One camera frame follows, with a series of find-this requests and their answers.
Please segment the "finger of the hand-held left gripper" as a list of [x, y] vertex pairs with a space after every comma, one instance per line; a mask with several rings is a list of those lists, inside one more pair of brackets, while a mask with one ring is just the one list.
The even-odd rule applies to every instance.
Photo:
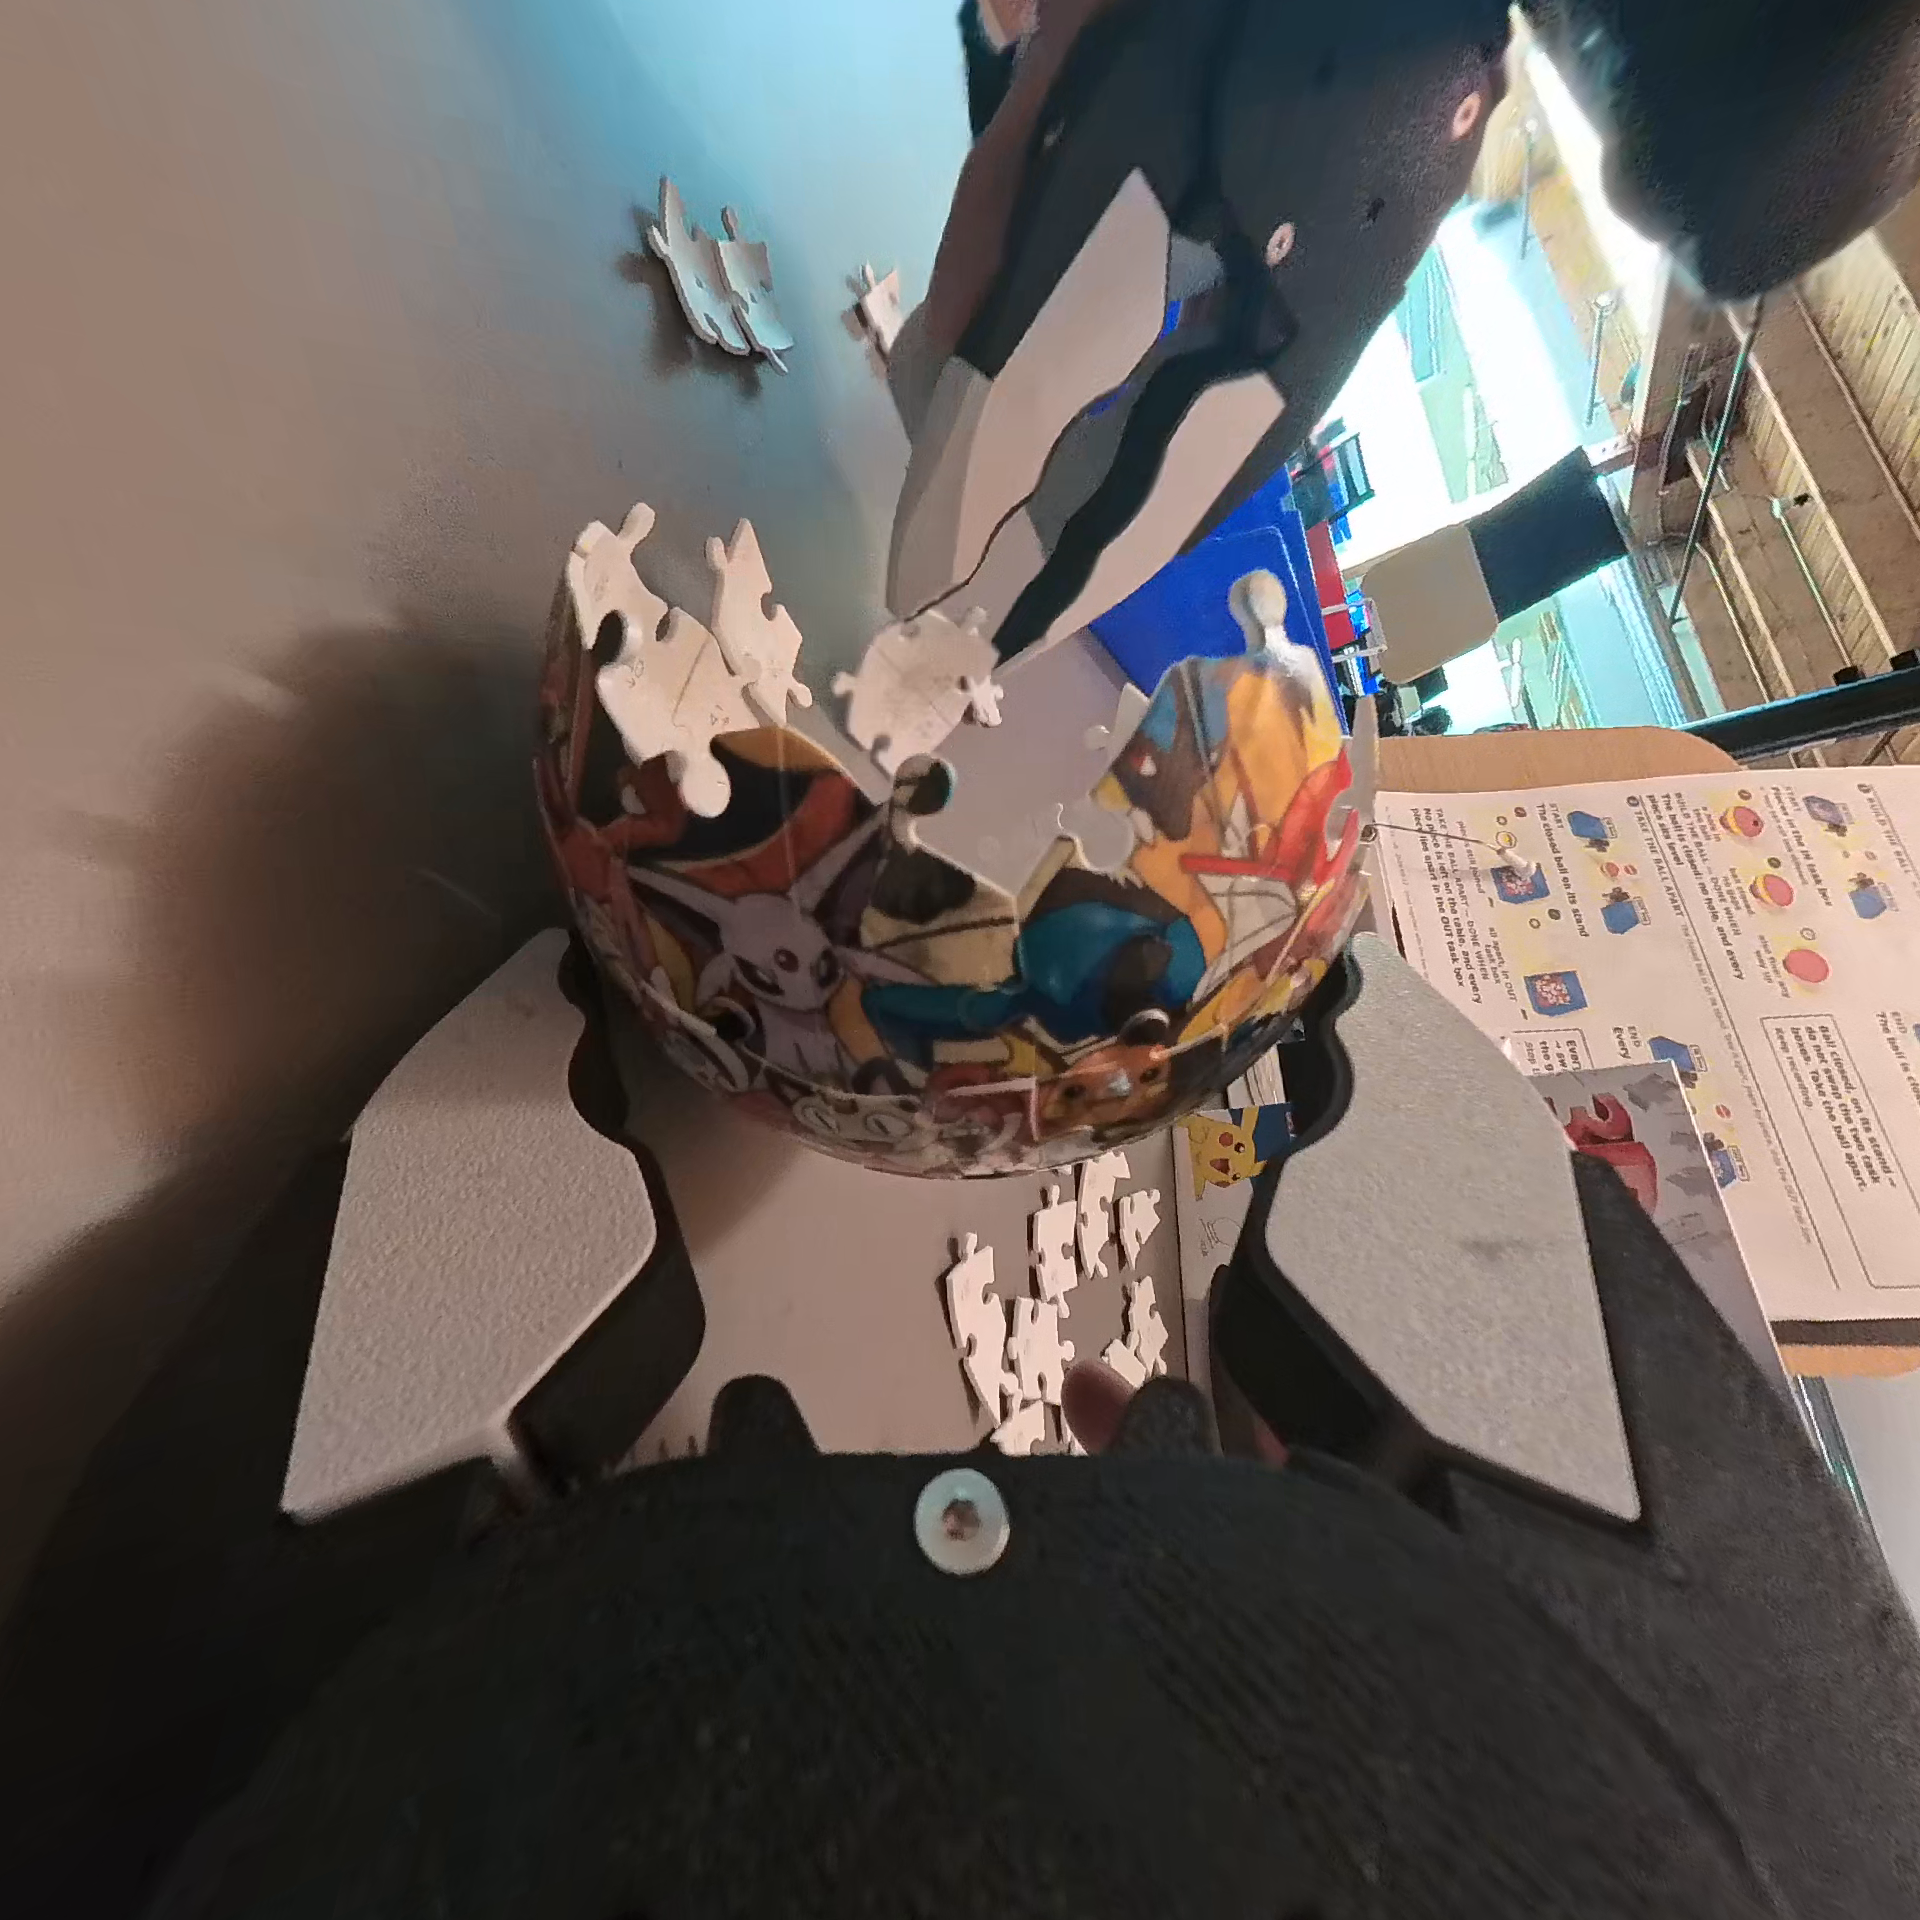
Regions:
[[884, 605], [1006, 621], [1042, 574], [1037, 487], [1072, 424], [1162, 332], [1170, 220], [1134, 171], [997, 375], [949, 355], [911, 433]]
[[989, 480], [1008, 492], [989, 540], [998, 660], [1088, 626], [1160, 574], [1283, 417], [1283, 394], [1266, 373], [1188, 394], [1165, 365], [1116, 440], [1076, 433], [1072, 411], [1066, 373], [1008, 365], [989, 382]]

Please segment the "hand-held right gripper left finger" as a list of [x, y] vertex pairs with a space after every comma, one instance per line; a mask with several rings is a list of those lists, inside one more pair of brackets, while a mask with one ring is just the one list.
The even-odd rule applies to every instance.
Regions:
[[475, 1464], [601, 1479], [693, 1370], [701, 1290], [599, 1013], [570, 937], [541, 931], [356, 1116], [283, 1516]]

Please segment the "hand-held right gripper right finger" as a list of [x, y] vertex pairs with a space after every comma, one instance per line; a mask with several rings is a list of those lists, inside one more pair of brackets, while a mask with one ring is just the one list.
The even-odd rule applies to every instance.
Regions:
[[1283, 1044], [1295, 1136], [1210, 1283], [1210, 1364], [1290, 1453], [1442, 1512], [1473, 1477], [1634, 1528], [1572, 1147], [1391, 940], [1358, 934]]

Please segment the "single white puzzle piece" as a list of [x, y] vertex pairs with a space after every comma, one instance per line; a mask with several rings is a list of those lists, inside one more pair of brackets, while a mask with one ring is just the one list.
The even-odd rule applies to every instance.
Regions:
[[878, 771], [934, 753], [961, 725], [1004, 723], [998, 655], [987, 613], [923, 612], [878, 629], [856, 674], [833, 676], [846, 731]]

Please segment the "joined white puzzle pieces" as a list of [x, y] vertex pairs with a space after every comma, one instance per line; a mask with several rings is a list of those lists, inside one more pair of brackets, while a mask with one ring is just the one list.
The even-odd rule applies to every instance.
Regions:
[[786, 373], [798, 347], [784, 324], [772, 252], [743, 234], [736, 206], [721, 206], [718, 233], [701, 229], [673, 176], [659, 176], [659, 201], [642, 220], [648, 252], [662, 264], [689, 332], [710, 350]]

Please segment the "colourful puzzle ball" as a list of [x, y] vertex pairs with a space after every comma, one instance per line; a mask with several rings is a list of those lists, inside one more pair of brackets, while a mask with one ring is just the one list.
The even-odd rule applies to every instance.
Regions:
[[538, 686], [537, 799], [579, 937], [698, 1086], [850, 1162], [1025, 1171], [1210, 1104], [1340, 970], [1358, 761], [1279, 530], [1124, 607], [1124, 655], [997, 663], [981, 612], [840, 674], [798, 729], [799, 626], [752, 521], [713, 607], [588, 521]]

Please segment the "printed puzzle box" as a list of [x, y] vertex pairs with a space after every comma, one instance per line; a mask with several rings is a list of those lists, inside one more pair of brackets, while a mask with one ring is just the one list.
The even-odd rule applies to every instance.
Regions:
[[[1535, 1073], [1572, 1150], [1611, 1167], [1762, 1370], [1785, 1386], [1780, 1344], [1746, 1273], [1725, 1189], [1726, 1150], [1709, 1144], [1664, 1062]], [[1207, 1380], [1207, 1297], [1234, 1254], [1253, 1179], [1292, 1147], [1290, 1104], [1199, 1111], [1174, 1134], [1174, 1236], [1188, 1377]]]

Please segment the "pile of loose puzzle pieces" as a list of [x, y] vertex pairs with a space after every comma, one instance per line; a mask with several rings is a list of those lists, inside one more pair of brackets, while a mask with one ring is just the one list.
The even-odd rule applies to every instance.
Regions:
[[1075, 1290], [1108, 1265], [1130, 1171], [1111, 1147], [1165, 1111], [1199, 943], [1135, 871], [1144, 830], [1116, 773], [1144, 743], [1140, 686], [1091, 639], [998, 663], [997, 684], [997, 729], [961, 725], [889, 778], [862, 1013], [969, 1171], [1091, 1156], [1076, 1202], [1048, 1189], [1031, 1214], [1022, 1293], [998, 1293], [975, 1236], [945, 1280], [993, 1439], [1028, 1453], [1075, 1359]]

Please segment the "person's left hand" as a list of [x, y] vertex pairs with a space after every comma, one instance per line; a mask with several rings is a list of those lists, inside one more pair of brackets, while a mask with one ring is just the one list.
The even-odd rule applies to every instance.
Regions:
[[889, 355], [889, 389], [911, 439], [921, 431], [939, 365], [993, 290], [1048, 92], [1072, 41], [1100, 11], [1104, 3], [963, 3], [956, 11], [973, 143], [956, 176], [928, 294], [906, 316]]

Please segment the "person's right hand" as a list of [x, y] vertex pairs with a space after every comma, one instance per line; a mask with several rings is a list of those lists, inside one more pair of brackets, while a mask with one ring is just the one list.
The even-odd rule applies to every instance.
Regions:
[[1144, 1453], [1140, 1421], [1134, 1418], [1140, 1391], [1140, 1380], [1124, 1377], [1108, 1362], [1075, 1362], [1060, 1386], [1060, 1418], [1075, 1445], [1088, 1457]]

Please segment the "blue plastic bin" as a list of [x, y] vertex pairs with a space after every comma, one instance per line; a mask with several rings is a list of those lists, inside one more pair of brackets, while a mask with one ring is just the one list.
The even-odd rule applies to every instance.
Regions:
[[1324, 521], [1302, 516], [1292, 476], [1277, 471], [1186, 554], [1091, 621], [1091, 632], [1140, 692], [1157, 692], [1170, 666], [1246, 651], [1231, 590], [1266, 571], [1283, 589], [1283, 632], [1309, 645], [1337, 676], [1337, 651], [1356, 643], [1345, 578]]

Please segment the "beige and black hanging panel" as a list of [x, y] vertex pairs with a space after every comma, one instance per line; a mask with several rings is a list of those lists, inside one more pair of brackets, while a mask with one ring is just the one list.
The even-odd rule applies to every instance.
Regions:
[[1615, 498], [1592, 452], [1572, 447], [1464, 520], [1365, 562], [1350, 580], [1369, 612], [1377, 678], [1413, 686], [1497, 629], [1627, 557]]

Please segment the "black metal rail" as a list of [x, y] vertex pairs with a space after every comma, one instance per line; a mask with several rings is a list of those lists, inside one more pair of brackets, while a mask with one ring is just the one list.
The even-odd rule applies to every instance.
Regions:
[[1798, 692], [1757, 709], [1735, 709], [1693, 729], [1736, 761], [1785, 756], [1805, 749], [1897, 734], [1916, 725], [1916, 653], [1899, 653], [1883, 674], [1834, 676], [1820, 692]]

